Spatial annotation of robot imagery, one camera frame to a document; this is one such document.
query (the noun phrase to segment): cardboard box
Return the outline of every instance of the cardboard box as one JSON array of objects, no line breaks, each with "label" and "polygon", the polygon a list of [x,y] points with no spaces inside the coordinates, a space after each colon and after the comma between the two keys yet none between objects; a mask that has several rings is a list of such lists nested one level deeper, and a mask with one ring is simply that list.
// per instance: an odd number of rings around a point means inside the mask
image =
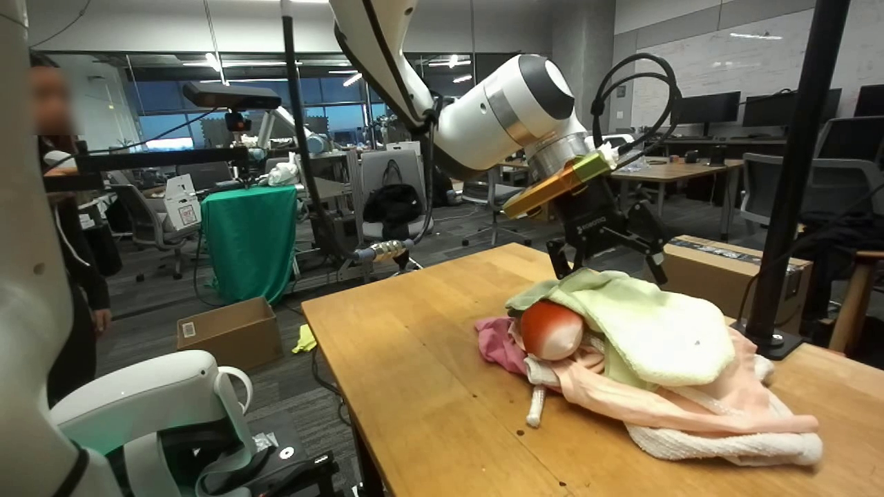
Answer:
[{"label": "cardboard box", "polygon": [[[723,315],[738,319],[745,284],[756,277],[762,251],[679,235],[662,247],[665,291],[689,294],[712,301]],[[806,259],[791,259],[780,297],[776,327],[782,333],[802,333],[802,315],[809,288]],[[751,312],[753,284],[745,297],[744,319]]]},{"label": "cardboard box", "polygon": [[281,338],[270,304],[252,299],[177,321],[177,350],[189,349],[252,374],[281,356]]}]

